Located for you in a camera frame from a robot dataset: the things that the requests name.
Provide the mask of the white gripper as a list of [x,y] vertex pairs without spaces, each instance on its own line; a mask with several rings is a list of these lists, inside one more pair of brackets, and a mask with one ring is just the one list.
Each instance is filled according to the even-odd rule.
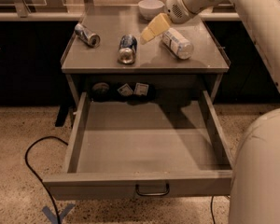
[[166,32],[173,23],[184,23],[197,16],[208,7],[218,5],[223,0],[166,0],[166,13],[160,13],[151,20],[140,35],[140,43],[146,44],[156,36]]

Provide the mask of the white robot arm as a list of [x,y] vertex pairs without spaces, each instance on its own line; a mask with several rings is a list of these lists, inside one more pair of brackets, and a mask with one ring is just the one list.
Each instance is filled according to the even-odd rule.
[[[144,28],[146,44],[222,0],[167,0],[167,10]],[[255,43],[262,67],[247,79],[245,97],[280,100],[280,0],[229,0]],[[280,108],[258,117],[244,132],[232,168],[229,224],[280,224]]]

